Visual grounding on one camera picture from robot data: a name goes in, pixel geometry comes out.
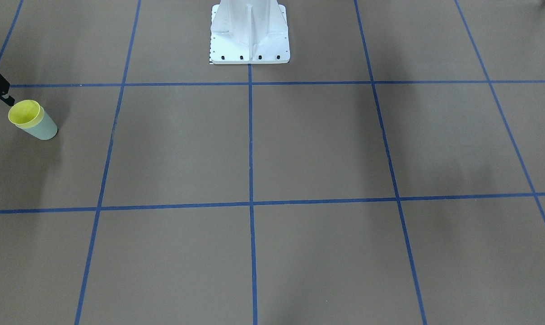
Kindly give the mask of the yellow plastic cup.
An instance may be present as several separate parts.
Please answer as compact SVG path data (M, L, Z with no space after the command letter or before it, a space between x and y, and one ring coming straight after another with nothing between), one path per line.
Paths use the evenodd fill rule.
M33 128L43 120L45 110L34 100L23 100L15 103L8 111L10 123L18 128Z

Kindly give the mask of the green plastic cup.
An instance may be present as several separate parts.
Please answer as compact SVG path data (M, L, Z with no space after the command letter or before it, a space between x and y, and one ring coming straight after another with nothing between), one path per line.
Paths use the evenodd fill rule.
M32 122L32 125L20 129L40 140L50 140L58 133L57 125L45 111L41 111Z

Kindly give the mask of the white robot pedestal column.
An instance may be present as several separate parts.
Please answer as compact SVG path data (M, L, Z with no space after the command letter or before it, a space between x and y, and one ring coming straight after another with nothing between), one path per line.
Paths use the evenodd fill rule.
M276 0L221 0L212 6L209 62L271 65L290 61L287 10Z

